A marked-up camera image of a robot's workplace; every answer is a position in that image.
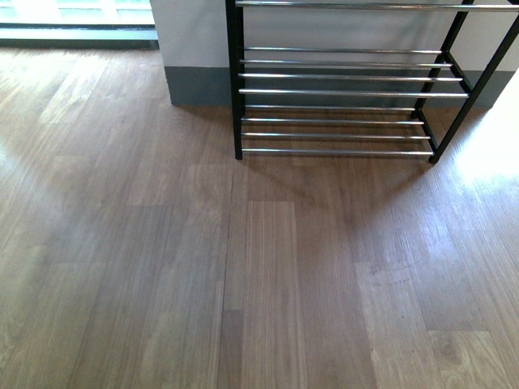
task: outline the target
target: wood grain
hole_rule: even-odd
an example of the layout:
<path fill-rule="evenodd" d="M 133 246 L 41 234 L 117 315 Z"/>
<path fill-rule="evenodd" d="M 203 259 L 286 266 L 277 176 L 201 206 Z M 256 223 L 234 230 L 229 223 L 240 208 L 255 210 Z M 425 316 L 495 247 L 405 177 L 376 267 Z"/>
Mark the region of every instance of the wood grain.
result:
<path fill-rule="evenodd" d="M 434 167 L 237 162 L 158 51 L 0 49 L 0 387 L 519 387 L 500 100 Z"/>
<path fill-rule="evenodd" d="M 113 236 L 110 261 L 77 352 L 69 387 L 131 387 L 161 269 L 167 209 L 133 207 Z"/>
<path fill-rule="evenodd" d="M 242 333 L 242 311 L 224 310 L 217 389 L 239 389 L 242 384 Z"/>
<path fill-rule="evenodd" d="M 457 249 L 508 379 L 518 387 L 519 269 L 494 233 L 464 233 Z"/>
<path fill-rule="evenodd" d="M 169 210 L 135 387 L 216 387 L 231 170 L 187 166 Z"/>
<path fill-rule="evenodd" d="M 247 242 L 247 191 L 249 168 L 246 164 L 233 165 L 233 188 L 230 199 L 229 236 L 225 262 L 226 310 L 243 310 L 245 293 L 245 258 Z"/>
<path fill-rule="evenodd" d="M 356 263 L 377 387 L 442 389 L 414 286 L 404 263 Z"/>
<path fill-rule="evenodd" d="M 347 247 L 356 262 L 393 262 L 402 255 L 396 218 L 380 176 L 381 164 L 356 158 L 339 161 Z"/>
<path fill-rule="evenodd" d="M 445 389 L 511 389 L 500 356 L 484 331 L 430 331 Z"/>
<path fill-rule="evenodd" d="M 2 387 L 66 387 L 104 264 L 54 264 L 1 374 Z"/>
<path fill-rule="evenodd" d="M 250 202 L 242 388 L 307 387 L 294 204 Z"/>
<path fill-rule="evenodd" d="M 408 252 L 415 258 L 409 272 L 427 329 L 486 330 L 451 234 L 429 233 L 425 238 L 414 231 L 408 236 Z"/>
<path fill-rule="evenodd" d="M 294 168 L 308 387 L 375 388 L 334 168 Z"/>

